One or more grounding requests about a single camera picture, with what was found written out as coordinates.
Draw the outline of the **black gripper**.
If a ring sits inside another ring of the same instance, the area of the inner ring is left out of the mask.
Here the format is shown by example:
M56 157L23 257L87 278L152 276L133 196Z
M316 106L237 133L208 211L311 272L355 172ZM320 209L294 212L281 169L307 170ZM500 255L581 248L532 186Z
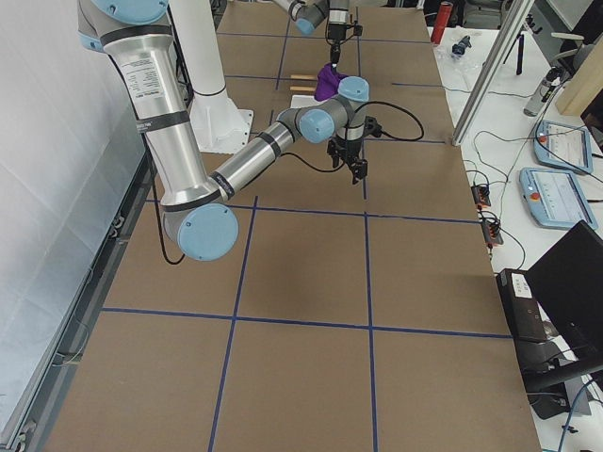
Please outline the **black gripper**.
M331 138L327 145L327 154L332 159L333 169L341 168L344 164L343 158L353 158L347 164L353 185L367 177L368 162L364 158L358 158L364 139L364 127L342 127L335 132L334 138Z
M330 64L338 64L340 59L340 43L346 38L346 23L328 22L326 41L330 44Z

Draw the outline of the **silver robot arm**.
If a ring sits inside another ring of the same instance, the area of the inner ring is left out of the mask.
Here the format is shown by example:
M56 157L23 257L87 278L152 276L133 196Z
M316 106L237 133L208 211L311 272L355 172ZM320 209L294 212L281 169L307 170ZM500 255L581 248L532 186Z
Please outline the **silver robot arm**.
M323 22L326 23L325 40L330 46L330 64L336 69L341 46L346 42L348 31L357 26L350 20L350 2L344 0L320 0L308 4L304 1L276 0L303 35L311 35Z
M238 223L226 206L299 139L327 142L348 166L365 136L368 82L336 82L322 103L290 108L254 138L252 112L229 98L205 1L81 1L82 44L109 56L164 186L161 227L185 256L221 258Z

